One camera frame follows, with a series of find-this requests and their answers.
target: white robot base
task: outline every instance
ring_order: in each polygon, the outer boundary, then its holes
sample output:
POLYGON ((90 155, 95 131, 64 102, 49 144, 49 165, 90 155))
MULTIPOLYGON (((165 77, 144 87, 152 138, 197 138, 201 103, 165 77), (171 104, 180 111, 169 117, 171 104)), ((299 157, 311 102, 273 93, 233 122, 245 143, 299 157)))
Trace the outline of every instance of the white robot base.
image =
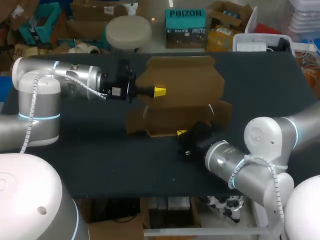
POLYGON ((0 158, 0 239, 90 240, 74 200, 55 169, 20 153, 0 158))

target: flattened cardboard box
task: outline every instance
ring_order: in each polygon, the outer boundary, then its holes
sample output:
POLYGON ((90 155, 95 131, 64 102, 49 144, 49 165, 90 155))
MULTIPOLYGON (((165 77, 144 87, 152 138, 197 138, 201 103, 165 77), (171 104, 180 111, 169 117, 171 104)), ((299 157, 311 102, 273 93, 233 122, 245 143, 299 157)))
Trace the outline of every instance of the flattened cardboard box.
POLYGON ((240 6, 230 1, 215 1, 208 9, 211 10, 210 16, 211 20, 211 29, 214 29, 216 25, 224 25, 227 28, 235 29, 241 32, 245 32, 247 23, 252 14, 252 8, 249 4, 245 6, 240 6), (228 11, 233 14, 240 15, 240 18, 235 18, 233 16, 229 16, 227 14, 223 14, 223 11, 228 11))
POLYGON ((140 97, 146 106, 128 113, 127 133, 170 136, 196 122, 212 121, 226 128, 232 107, 219 100, 225 81, 214 69, 214 62, 211 56, 152 57, 136 85, 166 88, 166 95, 140 97))
POLYGON ((146 17, 148 14, 148 0, 137 0, 137 8, 128 12, 128 2, 123 1, 98 1, 98 0, 73 0, 70 4, 74 20, 76 21, 101 21, 110 22, 119 16, 138 15, 146 17))

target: cardboard flap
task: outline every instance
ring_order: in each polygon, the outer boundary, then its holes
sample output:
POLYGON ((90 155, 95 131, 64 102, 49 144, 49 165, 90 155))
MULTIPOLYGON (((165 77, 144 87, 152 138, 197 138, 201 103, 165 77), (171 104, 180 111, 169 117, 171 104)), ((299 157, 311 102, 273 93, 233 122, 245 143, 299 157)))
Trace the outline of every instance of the cardboard flap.
POLYGON ((126 130, 128 134, 147 131, 151 137, 160 137, 175 136, 178 130, 189 130, 197 122, 215 122, 227 129, 231 110, 231 104, 221 100, 200 107, 141 107, 127 115, 126 130))
POLYGON ((207 106, 223 94, 224 79, 211 56, 152 57, 138 87, 166 88, 166 95, 141 97, 150 109, 207 106))
POLYGON ((219 100, 211 106, 214 111, 214 119, 212 121, 226 130, 231 117, 232 105, 228 102, 219 100))
POLYGON ((133 109, 128 112, 125 118, 125 128, 127 134, 145 131, 144 112, 145 107, 133 109))
MULTIPOLYGON (((136 0, 138 3, 135 15, 145 17, 148 13, 148 0, 136 0)), ((70 4, 76 21, 111 21, 119 16, 128 15, 123 1, 74 0, 70 4)))

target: power strip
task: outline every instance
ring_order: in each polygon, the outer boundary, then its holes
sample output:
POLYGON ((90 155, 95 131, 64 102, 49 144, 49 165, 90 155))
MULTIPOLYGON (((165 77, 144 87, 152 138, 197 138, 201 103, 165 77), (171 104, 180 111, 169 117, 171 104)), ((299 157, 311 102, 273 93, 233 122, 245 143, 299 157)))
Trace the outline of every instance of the power strip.
POLYGON ((239 42, 236 45, 237 52, 266 52, 265 42, 239 42))

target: teal box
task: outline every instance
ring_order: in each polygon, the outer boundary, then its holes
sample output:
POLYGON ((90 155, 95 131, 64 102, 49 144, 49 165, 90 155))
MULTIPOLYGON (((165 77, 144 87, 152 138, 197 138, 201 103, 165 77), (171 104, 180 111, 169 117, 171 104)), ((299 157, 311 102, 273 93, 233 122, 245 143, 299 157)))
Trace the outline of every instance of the teal box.
POLYGON ((61 14, 59 2, 40 4, 35 10, 33 19, 36 26, 32 26, 29 20, 19 28, 27 45, 49 44, 53 29, 61 14))
POLYGON ((204 48, 206 45, 205 9, 166 9, 165 31, 167 48, 204 48))

